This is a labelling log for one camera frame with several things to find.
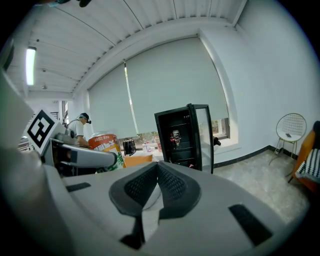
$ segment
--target open glass door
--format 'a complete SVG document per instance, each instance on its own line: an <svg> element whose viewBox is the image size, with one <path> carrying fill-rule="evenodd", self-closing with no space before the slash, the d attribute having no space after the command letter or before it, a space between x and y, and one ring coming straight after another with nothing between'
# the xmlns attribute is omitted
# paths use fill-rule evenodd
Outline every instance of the open glass door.
<svg viewBox="0 0 320 256"><path fill-rule="evenodd" d="M208 105L192 105L195 112L195 123L198 126L199 153L202 171L213 174L214 171L214 140L211 116Z"/></svg>

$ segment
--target gray floor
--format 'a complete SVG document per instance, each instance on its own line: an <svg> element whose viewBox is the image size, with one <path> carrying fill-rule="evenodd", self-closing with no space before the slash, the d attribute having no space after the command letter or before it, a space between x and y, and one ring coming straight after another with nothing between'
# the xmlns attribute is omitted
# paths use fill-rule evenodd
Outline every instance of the gray floor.
<svg viewBox="0 0 320 256"><path fill-rule="evenodd" d="M288 183L289 177L286 175L292 171L294 160L282 154L268 165L273 156L273 152L266 150L247 160L215 168L213 173L255 195L270 206L285 223L289 223L309 207L308 191L294 179ZM157 230L161 208L162 196L142 213L146 240Z"/></svg>

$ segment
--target black cap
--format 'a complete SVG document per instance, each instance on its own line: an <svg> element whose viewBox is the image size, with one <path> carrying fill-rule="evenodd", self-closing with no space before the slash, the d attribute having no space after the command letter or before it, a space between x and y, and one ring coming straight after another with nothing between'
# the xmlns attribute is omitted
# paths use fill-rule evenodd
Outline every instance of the black cap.
<svg viewBox="0 0 320 256"><path fill-rule="evenodd" d="M87 113L81 113L80 116L83 116L86 118L86 122L91 124L91 121L89 121L89 115Z"/></svg>

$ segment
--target fluorescent light fixture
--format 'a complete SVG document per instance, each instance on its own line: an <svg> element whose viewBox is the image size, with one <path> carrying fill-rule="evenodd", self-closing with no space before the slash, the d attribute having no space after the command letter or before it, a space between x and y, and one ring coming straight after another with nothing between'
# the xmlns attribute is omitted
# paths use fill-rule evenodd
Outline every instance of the fluorescent light fixture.
<svg viewBox="0 0 320 256"><path fill-rule="evenodd" d="M35 69L35 57L36 57L35 47L28 47L25 55L25 75L26 75L26 84L28 86L33 86L34 81L34 69Z"/></svg>

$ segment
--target black baseboard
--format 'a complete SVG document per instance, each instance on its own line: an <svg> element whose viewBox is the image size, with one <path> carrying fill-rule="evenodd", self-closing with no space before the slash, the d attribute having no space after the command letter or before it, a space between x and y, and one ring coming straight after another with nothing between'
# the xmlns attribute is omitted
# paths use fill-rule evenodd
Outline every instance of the black baseboard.
<svg viewBox="0 0 320 256"><path fill-rule="evenodd" d="M232 165L232 164L235 164L235 163L238 163L238 162L241 162L243 160L246 160L248 158L252 158L258 154L261 154L262 152L266 151L266 150L271 150L272 152L274 152L276 150L276 148L274 146L271 146L271 145L268 145L268 146L265 146L255 152L252 152L250 154L247 154L247 155L244 155L244 156L241 156L241 157L238 157L238 158L235 158L235 159L232 159L232 160L229 160L229 161L225 161L225 162L219 162L219 163L215 163L213 165L213 168L218 168L218 167L223 167L223 166L228 166L228 165ZM284 149L283 147L280 148L278 150L279 153L283 152L285 155L291 157L291 152ZM298 156L296 154L293 154L292 158L294 159L298 159Z"/></svg>

